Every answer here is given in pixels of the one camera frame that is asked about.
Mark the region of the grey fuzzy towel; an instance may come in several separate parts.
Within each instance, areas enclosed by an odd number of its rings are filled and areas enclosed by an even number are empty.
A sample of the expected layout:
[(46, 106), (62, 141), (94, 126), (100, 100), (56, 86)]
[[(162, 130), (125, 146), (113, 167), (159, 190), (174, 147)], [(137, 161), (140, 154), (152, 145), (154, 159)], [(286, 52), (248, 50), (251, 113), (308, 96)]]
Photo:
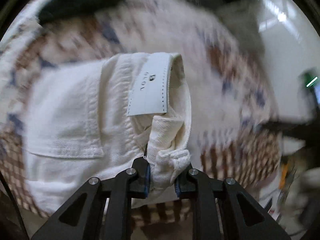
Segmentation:
[(259, 34), (258, 15), (261, 3), (241, 0), (219, 7), (215, 14), (240, 44), (255, 59), (262, 56), (265, 46)]

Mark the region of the folded blue jeans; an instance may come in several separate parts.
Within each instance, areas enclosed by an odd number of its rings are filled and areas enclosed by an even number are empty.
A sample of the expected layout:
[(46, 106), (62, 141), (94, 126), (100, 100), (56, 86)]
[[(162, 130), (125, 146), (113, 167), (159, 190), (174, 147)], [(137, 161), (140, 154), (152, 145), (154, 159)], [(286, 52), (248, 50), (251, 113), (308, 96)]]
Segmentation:
[(114, 7), (123, 0), (50, 0), (38, 13), (39, 24), (76, 16), (91, 15), (94, 12)]

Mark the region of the white pants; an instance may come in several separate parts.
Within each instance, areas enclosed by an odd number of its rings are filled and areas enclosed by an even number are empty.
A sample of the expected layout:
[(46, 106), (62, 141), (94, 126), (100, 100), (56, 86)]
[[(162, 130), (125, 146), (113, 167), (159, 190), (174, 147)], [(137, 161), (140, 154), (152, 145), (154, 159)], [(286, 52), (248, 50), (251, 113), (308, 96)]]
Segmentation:
[(190, 130), (180, 54), (63, 64), (31, 88), (23, 132), (29, 192), (52, 214), (89, 178), (113, 178), (144, 157), (150, 192), (133, 207), (174, 201), (174, 180), (190, 163)]

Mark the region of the white bed headboard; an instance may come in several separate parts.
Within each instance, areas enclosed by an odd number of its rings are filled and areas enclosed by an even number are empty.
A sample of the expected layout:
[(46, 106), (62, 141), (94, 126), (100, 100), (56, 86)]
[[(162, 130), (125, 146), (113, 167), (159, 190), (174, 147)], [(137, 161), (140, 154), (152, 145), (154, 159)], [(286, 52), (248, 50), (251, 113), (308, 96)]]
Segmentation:
[(259, 34), (265, 46), (262, 58), (279, 115), (308, 120), (310, 107), (300, 75), (319, 66), (319, 36), (293, 0), (260, 0)]

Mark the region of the floral bed blanket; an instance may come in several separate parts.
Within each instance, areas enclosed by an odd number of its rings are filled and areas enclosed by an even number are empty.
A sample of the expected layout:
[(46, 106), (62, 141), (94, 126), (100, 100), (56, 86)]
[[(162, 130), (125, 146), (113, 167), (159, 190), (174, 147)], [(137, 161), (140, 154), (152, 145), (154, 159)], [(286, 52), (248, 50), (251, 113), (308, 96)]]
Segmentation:
[[(191, 101), (190, 163), (243, 187), (275, 175), (275, 135), (255, 127), (274, 116), (265, 78), (248, 52), (208, 10), (184, 0), (123, 0), (114, 8), (39, 24), (50, 0), (32, 0), (1, 41), (1, 172), (19, 207), (41, 217), (29, 192), (23, 156), (24, 120), (33, 84), (63, 64), (117, 54), (176, 53), (183, 60)], [(139, 224), (173, 222), (190, 211), (187, 200), (133, 207)]]

